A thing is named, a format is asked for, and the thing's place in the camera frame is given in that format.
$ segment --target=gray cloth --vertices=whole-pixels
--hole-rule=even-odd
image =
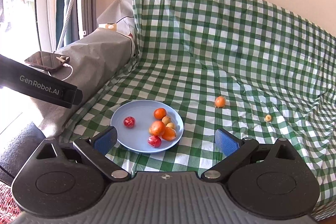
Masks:
[[[132,0],[115,0],[98,18],[100,23],[116,23],[121,18],[131,18],[130,24],[134,25],[134,14]]]
[[[98,28],[87,37],[61,48],[56,53],[70,56],[73,74],[66,82],[83,92],[83,105],[123,66],[131,56],[132,40],[117,32]],[[71,72],[63,67],[52,76],[64,79]],[[46,137],[59,135],[68,119],[80,108],[56,106],[31,98],[26,112]]]

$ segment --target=smartphone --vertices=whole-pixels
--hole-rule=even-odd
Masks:
[[[51,52],[36,52],[25,60],[30,66],[47,71],[57,70],[69,61],[69,56]]]

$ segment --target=tangerine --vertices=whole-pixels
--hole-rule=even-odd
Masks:
[[[155,121],[150,128],[150,134],[161,136],[165,132],[166,126],[162,121]]]
[[[225,97],[217,97],[215,100],[215,107],[225,107]]]
[[[163,135],[161,136],[162,139],[166,141],[172,141],[176,138],[176,131],[170,127],[166,127]]]
[[[163,117],[167,115],[167,111],[161,107],[156,109],[153,114],[157,120],[162,120]]]

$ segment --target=plastic-wrapped fruit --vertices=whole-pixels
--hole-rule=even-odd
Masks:
[[[170,117],[169,117],[169,116],[164,116],[164,117],[162,118],[162,122],[163,122],[165,125],[169,124],[169,123],[171,122]]]
[[[134,125],[135,125],[135,119],[133,117],[129,116],[124,119],[124,126],[132,128],[134,127]]]
[[[162,139],[166,140],[166,141],[172,141],[175,140],[176,138],[176,131],[170,127],[166,127],[165,132],[163,133],[163,135],[161,136]]]
[[[155,121],[152,123],[150,133],[155,136],[161,136],[166,129],[166,125],[161,121]]]
[[[152,135],[152,136],[149,136],[148,143],[150,146],[157,148],[161,145],[162,141],[160,137]]]
[[[170,127],[172,129],[176,129],[176,126],[174,125],[174,123],[170,122],[166,125],[166,127]]]
[[[167,115],[167,111],[161,107],[161,108],[156,109],[153,115],[155,119],[162,120],[162,118]]]

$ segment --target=metal screw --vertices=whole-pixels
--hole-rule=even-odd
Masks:
[[[204,176],[208,179],[217,179],[221,176],[221,173],[216,170],[207,170],[204,172]]]
[[[128,176],[128,172],[125,170],[115,170],[112,172],[111,176],[115,179],[123,179]]]

